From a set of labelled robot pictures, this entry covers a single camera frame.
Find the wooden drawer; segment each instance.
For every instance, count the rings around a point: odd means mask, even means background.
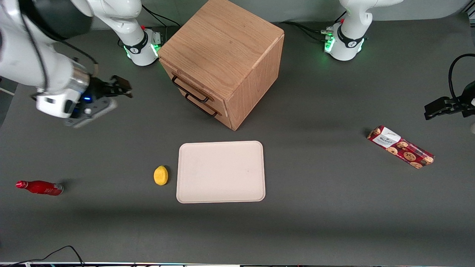
[[[228,0],[208,0],[158,53],[182,95],[237,130],[277,79],[283,43],[279,27]]]
[[[191,102],[191,105],[194,104],[197,109],[200,109],[208,116],[216,118],[231,128],[231,122],[223,100],[206,93],[203,86],[198,86],[184,78],[183,73],[179,74],[180,71],[167,64],[166,60],[161,59],[160,62],[185,100]]]

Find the gray wall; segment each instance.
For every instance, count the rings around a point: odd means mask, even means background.
[[[343,11],[338,0],[231,0],[261,18],[279,22],[331,21]],[[372,10],[375,20],[438,19],[463,9],[470,0],[405,0],[387,8]],[[185,23],[206,0],[142,0],[150,10],[169,17],[180,24]],[[157,21],[145,10],[137,18],[140,24],[157,26]],[[95,29],[107,29],[96,19]]]

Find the green led light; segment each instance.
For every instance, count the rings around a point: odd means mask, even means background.
[[[127,48],[125,48],[125,46],[124,46],[124,50],[127,53],[127,57],[130,58],[129,51],[127,51]]]
[[[333,44],[335,43],[335,37],[331,37],[327,44],[325,45],[325,51],[330,52],[332,50]]]
[[[358,52],[361,51],[361,47],[363,46],[364,38],[361,40],[360,48],[358,48]]]
[[[150,47],[152,47],[152,50],[153,50],[155,56],[158,57],[158,53],[157,53],[157,52],[158,52],[158,50],[161,48],[161,46],[159,46],[159,45],[154,45],[154,44],[150,44]]]

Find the white tray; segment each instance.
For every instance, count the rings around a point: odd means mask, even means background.
[[[250,202],[265,196],[260,142],[186,143],[180,147],[179,202]]]

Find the red bottle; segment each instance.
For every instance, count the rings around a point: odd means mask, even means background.
[[[63,186],[59,183],[47,181],[18,181],[16,186],[24,188],[34,194],[58,196],[63,192]]]

